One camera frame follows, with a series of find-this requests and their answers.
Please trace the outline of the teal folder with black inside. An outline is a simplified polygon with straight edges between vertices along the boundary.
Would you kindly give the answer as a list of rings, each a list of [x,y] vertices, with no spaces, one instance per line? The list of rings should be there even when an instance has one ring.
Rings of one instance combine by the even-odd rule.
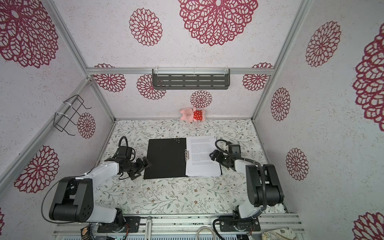
[[[187,177],[186,148],[186,138],[150,139],[147,159],[152,166],[145,169],[144,179]]]

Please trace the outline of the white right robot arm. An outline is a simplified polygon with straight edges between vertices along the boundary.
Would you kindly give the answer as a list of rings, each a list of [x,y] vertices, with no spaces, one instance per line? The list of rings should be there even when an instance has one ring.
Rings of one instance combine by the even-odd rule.
[[[284,193],[274,165],[243,157],[240,145],[229,141],[217,140],[215,147],[209,154],[212,161],[246,176],[248,200],[235,208],[234,220],[256,219],[267,207],[283,203]]]

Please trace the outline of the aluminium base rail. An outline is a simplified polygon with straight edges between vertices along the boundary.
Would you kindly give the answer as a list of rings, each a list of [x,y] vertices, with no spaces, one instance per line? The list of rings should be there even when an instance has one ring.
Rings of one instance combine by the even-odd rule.
[[[306,240],[304,227],[297,214],[263,214],[253,223],[233,224],[219,221],[218,215],[127,215],[129,226],[118,233],[108,232],[104,224],[91,224],[91,238],[105,240],[211,240],[216,228],[227,240],[262,239],[273,230],[291,230],[297,240]]]

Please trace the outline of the patterned cloth pouch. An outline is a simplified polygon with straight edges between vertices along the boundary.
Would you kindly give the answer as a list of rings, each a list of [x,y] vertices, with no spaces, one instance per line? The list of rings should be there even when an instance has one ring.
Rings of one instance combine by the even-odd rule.
[[[290,228],[268,230],[262,233],[262,240],[296,240],[297,235]]]

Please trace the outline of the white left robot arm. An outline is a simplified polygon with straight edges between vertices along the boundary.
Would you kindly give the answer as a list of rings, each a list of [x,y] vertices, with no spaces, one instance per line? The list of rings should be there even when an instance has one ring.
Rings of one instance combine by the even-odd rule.
[[[112,158],[105,160],[82,176],[65,177],[58,181],[58,186],[49,210],[52,221],[66,223],[104,223],[122,228],[125,219],[119,208],[107,208],[94,200],[94,191],[106,180],[128,174],[135,180],[141,172],[152,164],[146,157],[132,160],[130,147],[119,147]]]

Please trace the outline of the pink plush pig toy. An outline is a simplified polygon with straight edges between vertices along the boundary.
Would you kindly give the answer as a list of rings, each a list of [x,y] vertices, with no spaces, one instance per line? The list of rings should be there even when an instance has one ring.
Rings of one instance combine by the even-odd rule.
[[[180,120],[187,123],[204,122],[206,120],[206,111],[198,110],[196,107],[180,110]]]

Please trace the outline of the white printed paper sheet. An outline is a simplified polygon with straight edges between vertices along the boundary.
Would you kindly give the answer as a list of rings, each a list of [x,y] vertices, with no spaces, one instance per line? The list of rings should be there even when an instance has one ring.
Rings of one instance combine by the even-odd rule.
[[[214,136],[186,138],[186,150],[190,154],[190,159],[186,162],[187,177],[219,177],[222,175],[220,164],[209,157],[209,154],[217,149],[215,142]]]

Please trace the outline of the grey slotted wall shelf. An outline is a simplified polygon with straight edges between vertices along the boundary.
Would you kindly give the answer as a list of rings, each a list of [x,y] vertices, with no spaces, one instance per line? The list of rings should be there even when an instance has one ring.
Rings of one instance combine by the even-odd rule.
[[[213,71],[152,70],[152,85],[156,90],[227,90],[231,83],[229,69]]]

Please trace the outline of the metal folder clip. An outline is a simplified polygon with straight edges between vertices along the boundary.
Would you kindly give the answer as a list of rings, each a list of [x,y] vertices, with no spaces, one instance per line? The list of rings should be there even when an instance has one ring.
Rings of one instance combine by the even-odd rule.
[[[187,162],[190,159],[190,154],[188,150],[185,150],[185,161]]]

